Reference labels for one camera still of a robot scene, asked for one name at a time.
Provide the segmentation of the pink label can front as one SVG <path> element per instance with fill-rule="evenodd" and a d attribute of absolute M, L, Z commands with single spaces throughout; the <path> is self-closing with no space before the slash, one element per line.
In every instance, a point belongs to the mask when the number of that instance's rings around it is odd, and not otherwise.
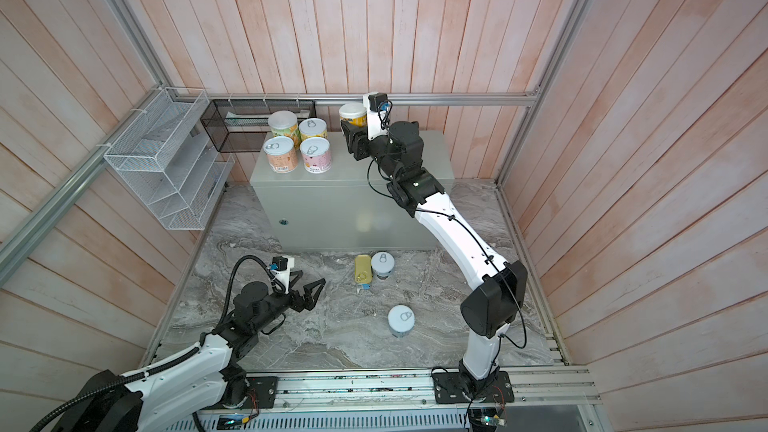
<path fill-rule="evenodd" d="M 310 137 L 300 144 L 304 168 L 312 174 L 322 174 L 330 170 L 332 156 L 330 142 L 323 137 Z"/>

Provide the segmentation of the orange label can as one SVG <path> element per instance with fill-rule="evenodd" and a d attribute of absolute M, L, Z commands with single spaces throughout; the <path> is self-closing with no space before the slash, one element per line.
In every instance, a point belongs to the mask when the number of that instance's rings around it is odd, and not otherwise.
<path fill-rule="evenodd" d="M 262 151 L 271 169 L 276 173 L 289 173 L 298 165 L 294 141 L 287 136 L 275 136 L 266 140 Z"/>

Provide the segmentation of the yellow label can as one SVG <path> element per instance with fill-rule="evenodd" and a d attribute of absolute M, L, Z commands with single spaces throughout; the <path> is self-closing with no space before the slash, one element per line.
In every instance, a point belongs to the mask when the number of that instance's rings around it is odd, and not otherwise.
<path fill-rule="evenodd" d="M 284 136 L 293 141 L 293 148 L 298 149 L 301 136 L 297 115 L 289 110 L 279 110 L 268 117 L 268 126 L 274 137 Z"/>

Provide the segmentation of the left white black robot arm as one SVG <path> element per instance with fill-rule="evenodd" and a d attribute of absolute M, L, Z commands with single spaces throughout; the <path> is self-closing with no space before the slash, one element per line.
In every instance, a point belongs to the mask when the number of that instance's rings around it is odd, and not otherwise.
<path fill-rule="evenodd" d="M 241 404 L 249 382 L 239 360 L 288 310 L 316 306 L 326 280 L 310 282 L 299 292 L 293 286 L 302 275 L 292 272 L 287 283 L 273 288 L 259 281 L 245 285 L 223 321 L 198 342 L 148 367 L 121 375 L 109 370 L 96 374 L 75 398 L 32 429 L 53 424 L 55 431 L 162 431 L 217 403 Z"/>

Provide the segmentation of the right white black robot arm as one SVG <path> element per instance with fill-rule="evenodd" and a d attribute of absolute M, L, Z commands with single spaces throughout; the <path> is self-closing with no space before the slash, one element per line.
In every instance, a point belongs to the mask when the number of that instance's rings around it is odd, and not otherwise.
<path fill-rule="evenodd" d="M 456 372 L 444 371 L 433 380 L 440 389 L 438 402 L 470 404 L 495 385 L 502 341 L 522 316 L 528 270 L 482 240 L 423 166 L 424 142 L 416 122 L 395 122 L 377 135 L 346 121 L 341 130 L 349 153 L 357 161 L 376 163 L 387 179 L 388 195 L 437 239 L 471 287 L 460 306 L 470 330 L 467 350 Z"/>

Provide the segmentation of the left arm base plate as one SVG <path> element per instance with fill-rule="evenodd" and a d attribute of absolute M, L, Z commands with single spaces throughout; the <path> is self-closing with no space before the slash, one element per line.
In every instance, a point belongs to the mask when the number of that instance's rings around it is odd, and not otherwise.
<path fill-rule="evenodd" d="M 230 381 L 217 406 L 228 409 L 266 410 L 274 407 L 277 376 L 240 377 Z"/>

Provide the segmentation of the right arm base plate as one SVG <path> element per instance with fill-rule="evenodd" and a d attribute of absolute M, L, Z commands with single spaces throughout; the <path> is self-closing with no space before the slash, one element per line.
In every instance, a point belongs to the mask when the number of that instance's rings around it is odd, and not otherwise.
<path fill-rule="evenodd" d="M 438 368 L 430 373 L 438 404 L 499 404 L 515 401 L 507 372 L 497 369 L 484 379 L 461 371 Z"/>

